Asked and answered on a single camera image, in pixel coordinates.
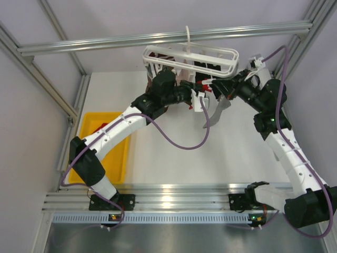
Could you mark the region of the grey sock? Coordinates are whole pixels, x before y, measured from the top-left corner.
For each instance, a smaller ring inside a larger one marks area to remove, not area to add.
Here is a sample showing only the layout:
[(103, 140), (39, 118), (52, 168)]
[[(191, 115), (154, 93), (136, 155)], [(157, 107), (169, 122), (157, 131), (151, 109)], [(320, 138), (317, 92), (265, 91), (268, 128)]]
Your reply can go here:
[(215, 126), (222, 115), (222, 112), (231, 106), (231, 102), (224, 96), (221, 95), (218, 99), (218, 104), (213, 115), (209, 118), (209, 127)]

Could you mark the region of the white plastic clip hanger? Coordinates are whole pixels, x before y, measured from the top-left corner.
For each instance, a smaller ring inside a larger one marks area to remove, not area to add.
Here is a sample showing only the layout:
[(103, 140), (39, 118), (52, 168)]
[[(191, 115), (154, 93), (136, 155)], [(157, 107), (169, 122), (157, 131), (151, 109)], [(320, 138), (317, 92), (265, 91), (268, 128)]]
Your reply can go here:
[[(186, 41), (170, 46), (149, 45), (143, 51), (143, 64), (147, 70), (147, 87), (162, 70), (170, 70), (176, 75), (181, 69), (204, 74), (206, 79), (231, 77), (239, 64), (239, 53), (232, 48), (207, 46), (191, 42), (189, 27), (185, 27)], [(208, 64), (220, 65), (221, 71), (207, 68)]]

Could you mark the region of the red santa sock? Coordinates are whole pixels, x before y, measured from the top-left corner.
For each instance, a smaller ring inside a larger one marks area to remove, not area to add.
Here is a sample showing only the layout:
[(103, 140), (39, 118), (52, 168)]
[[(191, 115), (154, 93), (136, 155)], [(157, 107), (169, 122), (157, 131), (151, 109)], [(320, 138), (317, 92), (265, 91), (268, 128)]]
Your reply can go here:
[(102, 129), (103, 127), (105, 127), (108, 123), (102, 123), (94, 132), (99, 131), (100, 129)]
[(211, 84), (211, 80), (202, 80), (202, 81), (197, 81), (195, 83), (196, 86), (196, 90), (197, 92), (205, 92), (207, 94), (207, 92), (212, 92), (212, 88), (210, 87)]

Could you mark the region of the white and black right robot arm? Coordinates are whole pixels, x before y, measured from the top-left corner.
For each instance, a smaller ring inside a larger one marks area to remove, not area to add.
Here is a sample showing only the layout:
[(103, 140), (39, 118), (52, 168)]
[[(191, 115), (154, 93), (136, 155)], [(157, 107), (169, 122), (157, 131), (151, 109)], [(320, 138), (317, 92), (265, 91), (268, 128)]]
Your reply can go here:
[(240, 98), (257, 111), (254, 126), (280, 162), (292, 186), (287, 194), (261, 181), (245, 189), (246, 204), (252, 209), (267, 205), (282, 212), (296, 229), (331, 221), (336, 211), (336, 187), (318, 176), (297, 140), (282, 105), (286, 87), (269, 79), (263, 87), (254, 85), (255, 75), (243, 70), (232, 79), (216, 79), (211, 86), (228, 100)]

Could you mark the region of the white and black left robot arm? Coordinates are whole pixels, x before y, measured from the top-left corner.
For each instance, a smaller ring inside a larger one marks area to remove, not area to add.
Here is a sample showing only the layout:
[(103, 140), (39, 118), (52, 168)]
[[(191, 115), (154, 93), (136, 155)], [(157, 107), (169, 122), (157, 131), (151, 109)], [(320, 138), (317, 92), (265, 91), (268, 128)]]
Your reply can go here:
[(121, 141), (133, 132), (150, 124), (165, 113), (172, 104), (192, 103), (199, 93), (195, 83), (182, 81), (176, 84), (176, 75), (162, 70), (152, 85), (138, 96), (115, 120), (84, 137), (74, 137), (70, 142), (69, 164), (84, 184), (101, 196), (101, 204), (114, 209), (119, 203), (119, 192), (106, 176), (102, 160)]

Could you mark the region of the pink sock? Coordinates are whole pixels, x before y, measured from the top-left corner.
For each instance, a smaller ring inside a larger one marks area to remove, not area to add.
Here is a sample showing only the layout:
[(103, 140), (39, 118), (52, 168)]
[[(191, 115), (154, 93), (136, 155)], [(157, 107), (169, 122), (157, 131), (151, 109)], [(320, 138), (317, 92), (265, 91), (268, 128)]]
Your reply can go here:
[(176, 83), (178, 86), (181, 85), (182, 81), (194, 82), (194, 80), (195, 72), (190, 70), (181, 69), (176, 75)]

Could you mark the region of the yellow plastic tray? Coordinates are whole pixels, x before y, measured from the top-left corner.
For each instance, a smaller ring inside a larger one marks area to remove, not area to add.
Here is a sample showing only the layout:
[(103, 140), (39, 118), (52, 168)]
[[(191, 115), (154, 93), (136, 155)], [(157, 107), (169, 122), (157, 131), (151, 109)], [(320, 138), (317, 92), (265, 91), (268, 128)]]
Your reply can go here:
[[(83, 116), (79, 138), (83, 139), (88, 135), (95, 133), (94, 131), (102, 123), (110, 123), (117, 119), (122, 112), (87, 112)], [(105, 175), (108, 177), (109, 181), (115, 184), (123, 184), (125, 178), (127, 157), (128, 157), (128, 146), (130, 138), (127, 137), (116, 145), (102, 160), (102, 166), (105, 169)], [(72, 160), (79, 154), (79, 152), (84, 148), (79, 141), (72, 140), (70, 145), (70, 155), (69, 164)], [(84, 183), (80, 176), (70, 169), (66, 180), (68, 184)]]

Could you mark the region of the aluminium top crossbar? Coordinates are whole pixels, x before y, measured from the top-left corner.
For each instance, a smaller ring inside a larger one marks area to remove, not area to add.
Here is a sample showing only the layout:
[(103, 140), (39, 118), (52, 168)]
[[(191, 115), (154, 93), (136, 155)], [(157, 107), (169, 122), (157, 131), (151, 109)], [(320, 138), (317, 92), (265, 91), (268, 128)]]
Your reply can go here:
[(309, 20), (302, 20), (296, 22), (280, 22), (251, 26), (194, 30), (189, 32), (182, 31), (113, 36), (107, 38), (91, 38), (83, 40), (67, 40), (53, 43), (22, 45), (18, 47), (17, 51), (21, 53), (22, 56), (35, 56), (110, 48), (184, 43), (187, 41), (199, 42), (243, 37), (307, 34), (312, 26), (313, 22)]

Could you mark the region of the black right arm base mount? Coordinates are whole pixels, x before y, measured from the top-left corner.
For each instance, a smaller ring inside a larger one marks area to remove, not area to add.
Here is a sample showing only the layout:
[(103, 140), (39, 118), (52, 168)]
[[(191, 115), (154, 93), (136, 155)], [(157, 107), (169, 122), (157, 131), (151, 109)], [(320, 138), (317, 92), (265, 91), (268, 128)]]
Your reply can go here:
[(228, 198), (231, 211), (244, 212), (251, 210), (258, 210), (258, 211), (274, 210), (272, 207), (268, 205), (265, 206), (263, 204), (253, 206), (252, 204), (249, 203), (244, 193), (230, 193), (228, 195)]

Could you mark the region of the aluminium right frame post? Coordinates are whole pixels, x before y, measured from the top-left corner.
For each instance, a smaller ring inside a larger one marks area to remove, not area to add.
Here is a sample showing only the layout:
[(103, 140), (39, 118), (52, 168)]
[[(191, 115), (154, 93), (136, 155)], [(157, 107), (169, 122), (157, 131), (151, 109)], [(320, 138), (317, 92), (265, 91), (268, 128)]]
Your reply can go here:
[(336, 108), (336, 1), (313, 1), (306, 35), (290, 43), (286, 78), (288, 116), (334, 115)]

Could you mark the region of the aluminium frame post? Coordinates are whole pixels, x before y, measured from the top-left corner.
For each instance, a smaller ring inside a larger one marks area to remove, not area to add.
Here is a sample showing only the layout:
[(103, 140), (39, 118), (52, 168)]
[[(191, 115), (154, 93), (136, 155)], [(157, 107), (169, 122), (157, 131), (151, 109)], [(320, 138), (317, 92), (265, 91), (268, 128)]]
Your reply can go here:
[(1, 23), (1, 50), (3, 50), (21, 68), (29, 78), (49, 95), (49, 97), (67, 115), (67, 124), (73, 127), (78, 118), (78, 112), (61, 95), (59, 90), (53, 85), (49, 78), (43, 73), (39, 66), (34, 62), (34, 56), (23, 56), (19, 52), (19, 43), (9, 30)]
[(336, 108), (336, 1), (313, 1), (306, 35), (290, 43), (286, 78), (288, 116), (334, 115)]

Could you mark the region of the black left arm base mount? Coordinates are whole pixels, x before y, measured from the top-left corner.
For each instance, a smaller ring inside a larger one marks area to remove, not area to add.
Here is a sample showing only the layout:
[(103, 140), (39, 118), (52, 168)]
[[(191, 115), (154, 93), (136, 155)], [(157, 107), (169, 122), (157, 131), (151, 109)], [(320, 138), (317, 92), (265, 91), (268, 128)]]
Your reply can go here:
[[(114, 203), (121, 207), (124, 211), (133, 211), (135, 206), (135, 195), (120, 194), (119, 197), (114, 200)], [(88, 209), (90, 211), (119, 211), (118, 207), (108, 203), (95, 194), (91, 195), (90, 197)]]

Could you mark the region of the aluminium left frame post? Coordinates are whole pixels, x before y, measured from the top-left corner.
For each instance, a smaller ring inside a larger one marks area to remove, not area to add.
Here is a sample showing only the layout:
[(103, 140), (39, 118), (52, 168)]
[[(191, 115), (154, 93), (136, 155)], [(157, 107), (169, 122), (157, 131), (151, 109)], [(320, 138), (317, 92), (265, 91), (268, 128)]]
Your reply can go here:
[(1, 50), (3, 50), (21, 68), (29, 78), (49, 95), (49, 97), (67, 115), (67, 124), (73, 127), (78, 118), (78, 112), (61, 95), (59, 90), (53, 85), (49, 78), (43, 73), (39, 66), (34, 62), (34, 56), (23, 56), (19, 52), (19, 43), (9, 30), (1, 23)]

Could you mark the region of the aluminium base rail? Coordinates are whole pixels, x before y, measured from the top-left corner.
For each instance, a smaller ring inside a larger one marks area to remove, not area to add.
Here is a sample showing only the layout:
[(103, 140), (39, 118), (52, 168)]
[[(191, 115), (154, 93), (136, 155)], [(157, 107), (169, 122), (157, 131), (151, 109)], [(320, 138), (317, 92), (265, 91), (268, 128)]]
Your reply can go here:
[[(135, 195), (135, 212), (220, 212), (230, 210), (229, 194), (243, 193), (246, 183), (228, 184), (123, 184), (120, 193)], [(89, 211), (83, 186), (61, 187), (46, 194), (45, 212)]]

